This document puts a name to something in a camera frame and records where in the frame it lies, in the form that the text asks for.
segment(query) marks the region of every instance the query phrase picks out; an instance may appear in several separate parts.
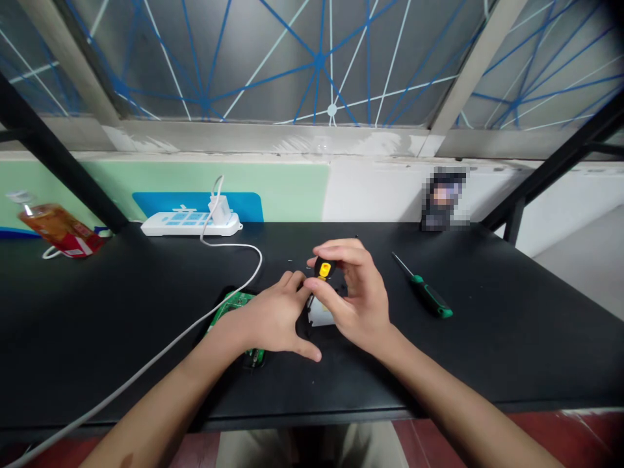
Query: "green wall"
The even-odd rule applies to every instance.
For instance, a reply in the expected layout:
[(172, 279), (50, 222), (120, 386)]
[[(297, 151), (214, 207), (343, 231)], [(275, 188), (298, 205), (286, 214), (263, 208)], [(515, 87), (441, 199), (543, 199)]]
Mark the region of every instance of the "green wall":
[[(265, 222), (321, 221), (329, 166), (323, 164), (250, 164), (245, 162), (86, 161), (85, 169), (130, 219), (145, 215), (134, 192), (210, 191), (220, 175), (224, 192), (255, 192)], [(80, 221), (102, 223), (38, 161), (0, 161), (0, 192), (26, 189), (42, 203), (57, 202)], [(0, 196), (0, 228), (27, 229), (16, 218), (18, 206)]]

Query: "red floor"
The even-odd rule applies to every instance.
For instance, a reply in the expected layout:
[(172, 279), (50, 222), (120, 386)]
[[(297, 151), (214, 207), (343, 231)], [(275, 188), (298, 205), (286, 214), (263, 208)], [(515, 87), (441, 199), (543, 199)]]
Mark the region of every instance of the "red floor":
[[(510, 418), (567, 468), (624, 466), (624, 411), (522, 413)], [(410, 468), (465, 466), (429, 419), (395, 421), (396, 433)], [(99, 439), (65, 439), (28, 464), (28, 468), (77, 467)], [(189, 434), (171, 467), (215, 466), (219, 434)], [(0, 466), (25, 450), (12, 445), (2, 450)]]

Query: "forearm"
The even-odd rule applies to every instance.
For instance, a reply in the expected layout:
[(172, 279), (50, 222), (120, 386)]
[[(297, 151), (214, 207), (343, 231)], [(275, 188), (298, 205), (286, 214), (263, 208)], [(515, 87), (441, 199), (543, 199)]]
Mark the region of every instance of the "forearm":
[(469, 466), (561, 465), (470, 387), (392, 327), (374, 355), (403, 382)]
[(168, 466), (206, 395), (243, 351), (237, 337), (222, 328), (219, 324), (213, 328), (141, 398), (82, 466)]

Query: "bottle cap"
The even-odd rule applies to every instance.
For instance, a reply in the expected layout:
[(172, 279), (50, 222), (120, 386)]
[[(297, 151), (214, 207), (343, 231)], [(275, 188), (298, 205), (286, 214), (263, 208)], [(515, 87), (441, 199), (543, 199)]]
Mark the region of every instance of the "bottle cap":
[(12, 202), (16, 203), (28, 203), (33, 200), (33, 196), (30, 194), (28, 190), (17, 190), (15, 192), (9, 192), (6, 196)]

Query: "screwdriver shaft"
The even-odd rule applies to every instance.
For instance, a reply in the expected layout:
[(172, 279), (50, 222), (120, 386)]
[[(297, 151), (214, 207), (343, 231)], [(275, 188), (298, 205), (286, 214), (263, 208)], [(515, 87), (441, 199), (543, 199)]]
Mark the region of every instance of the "screwdriver shaft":
[(399, 257), (397, 257), (397, 255), (396, 255), (394, 252), (392, 252), (392, 255), (394, 256), (394, 258), (396, 259), (396, 261), (398, 261), (398, 262), (399, 262), (399, 263), (403, 266), (403, 268), (405, 268), (405, 270), (409, 273), (409, 276), (410, 276), (410, 277), (414, 276), (414, 273), (412, 273), (412, 272), (410, 271), (410, 269), (409, 269), (409, 268), (405, 265), (405, 263), (403, 263), (403, 262), (401, 261), (401, 259), (400, 259)]

